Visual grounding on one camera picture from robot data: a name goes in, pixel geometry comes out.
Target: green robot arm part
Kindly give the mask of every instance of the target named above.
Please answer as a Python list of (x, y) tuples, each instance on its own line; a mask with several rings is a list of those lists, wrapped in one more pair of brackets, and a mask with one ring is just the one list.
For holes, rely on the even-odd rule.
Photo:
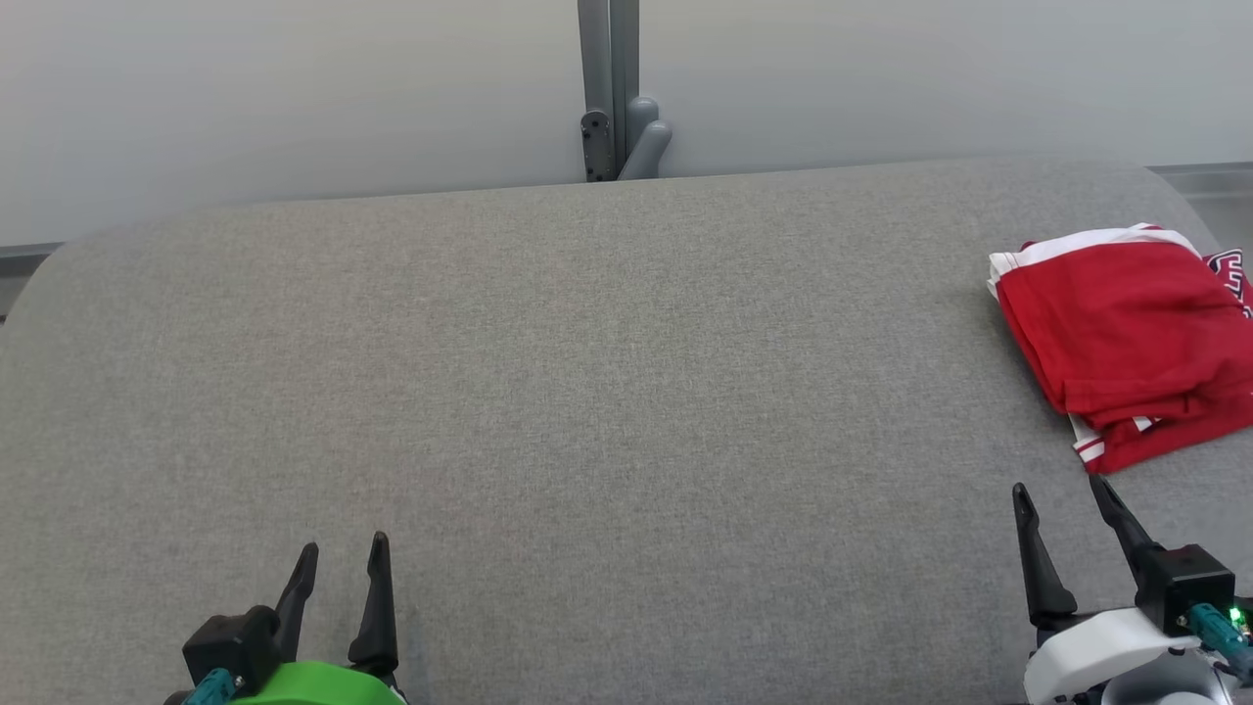
[(195, 690), (165, 705), (396, 705), (406, 702), (392, 675), (398, 664), (396, 610), (387, 536), (375, 533), (361, 630), (348, 646), (350, 667), (296, 661), (304, 602), (313, 592), (318, 550), (309, 543), (278, 599), (247, 614), (211, 617), (183, 645)]
[(377, 677), (321, 661), (283, 664), (259, 694), (231, 705), (403, 705)]

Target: gray fabric surface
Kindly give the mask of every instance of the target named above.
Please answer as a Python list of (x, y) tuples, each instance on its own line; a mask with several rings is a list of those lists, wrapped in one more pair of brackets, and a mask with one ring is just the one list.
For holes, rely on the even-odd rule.
[(13, 308), (13, 302), (21, 293), (21, 287), (26, 284), (26, 278), (0, 275), (0, 316)]
[[(419, 702), (996, 702), (1010, 487), (1088, 609), (1134, 586), (984, 286), (1153, 220), (1155, 175), (935, 162), (211, 210), (68, 244), (0, 349), (0, 701), (159, 702), (322, 546), (343, 661), (390, 532)], [(1253, 592), (1243, 433), (1133, 468)]]

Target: folded red shirt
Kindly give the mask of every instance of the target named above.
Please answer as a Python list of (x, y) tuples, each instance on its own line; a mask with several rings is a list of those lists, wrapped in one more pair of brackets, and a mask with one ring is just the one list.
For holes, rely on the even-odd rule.
[(1214, 275), (1222, 260), (1212, 267), (1230, 253), (1203, 259), (1178, 233), (1149, 229), (992, 255), (990, 284), (1049, 403), (1099, 432), (1100, 447), (1076, 445), (1093, 472), (1253, 425), (1253, 321), (1238, 258), (1228, 260), (1238, 277), (1224, 280)]

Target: white wall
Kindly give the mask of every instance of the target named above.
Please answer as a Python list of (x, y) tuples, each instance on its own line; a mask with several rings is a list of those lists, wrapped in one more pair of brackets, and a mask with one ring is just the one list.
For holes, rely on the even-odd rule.
[(573, 0), (0, 0), (0, 245), (581, 180)]
[[(1253, 159), (1248, 0), (643, 0), (668, 175)], [(0, 0), (0, 245), (580, 179), (574, 0)]]
[(1253, 159), (1249, 0), (644, 1), (663, 174), (1080, 152)]

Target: gray metal bracket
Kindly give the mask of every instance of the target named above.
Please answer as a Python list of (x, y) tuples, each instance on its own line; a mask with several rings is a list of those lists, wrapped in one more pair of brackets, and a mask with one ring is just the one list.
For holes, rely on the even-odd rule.
[(639, 0), (578, 1), (586, 178), (655, 178), (673, 129), (639, 95)]

